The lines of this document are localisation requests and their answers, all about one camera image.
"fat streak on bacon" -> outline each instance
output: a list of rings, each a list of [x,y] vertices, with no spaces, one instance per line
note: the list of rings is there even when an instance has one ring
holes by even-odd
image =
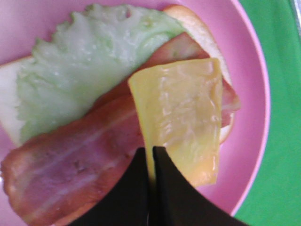
[[[140,69],[209,55],[186,33],[161,46]],[[239,108],[223,79],[222,125]],[[30,139],[1,165],[13,210],[30,226],[80,216],[121,178],[135,150],[144,146],[127,80],[101,96],[82,119]]]

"green surface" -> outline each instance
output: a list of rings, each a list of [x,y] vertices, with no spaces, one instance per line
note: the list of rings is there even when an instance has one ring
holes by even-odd
[[[271,122],[253,187],[236,217],[253,226],[301,226],[301,42],[289,0],[240,0],[269,70]]]

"yellow cheese slice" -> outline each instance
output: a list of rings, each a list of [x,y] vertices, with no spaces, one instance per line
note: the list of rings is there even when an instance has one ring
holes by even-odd
[[[153,146],[165,146],[193,186],[216,181],[222,75],[216,58],[178,61],[136,72],[128,81],[154,179]]]

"white bread slice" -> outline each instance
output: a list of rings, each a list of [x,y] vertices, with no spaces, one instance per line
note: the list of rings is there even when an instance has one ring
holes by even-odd
[[[181,5],[170,5],[163,9],[163,11],[179,20],[196,42],[198,42],[211,57],[216,57],[220,60],[222,74],[225,80],[231,84],[230,74],[225,60],[204,22],[190,9]],[[21,145],[19,141],[20,129],[24,125],[24,122],[17,118],[17,72],[20,70],[22,63],[31,60],[33,60],[33,58],[28,56],[0,66],[0,124],[16,146]],[[233,121],[234,114],[231,115],[230,125],[221,129],[220,143],[222,143],[230,133]]]
[[[182,26],[189,32],[189,35],[210,55],[210,57],[215,57],[220,60],[224,79],[231,85],[230,73],[225,59],[207,25],[194,12],[182,5],[169,5],[163,9],[163,12],[180,21]],[[234,113],[231,114],[230,125],[221,129],[220,143],[224,142],[231,132],[233,122]]]

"sandwich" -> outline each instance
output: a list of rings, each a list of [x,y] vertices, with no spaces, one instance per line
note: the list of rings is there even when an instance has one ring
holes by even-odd
[[[186,7],[158,12],[94,4],[72,16],[72,24],[58,26],[53,42],[37,41],[33,57],[0,68],[5,95],[0,122],[16,145],[1,164],[4,191],[31,226],[66,225],[82,215],[112,189],[144,146],[139,122],[145,113],[137,116],[137,100],[143,99],[137,99],[133,82],[129,89],[128,78],[177,62],[214,65],[222,91],[216,142],[226,139],[239,109],[214,38]],[[189,181],[214,183],[216,174],[217,167],[210,176],[194,174]]]

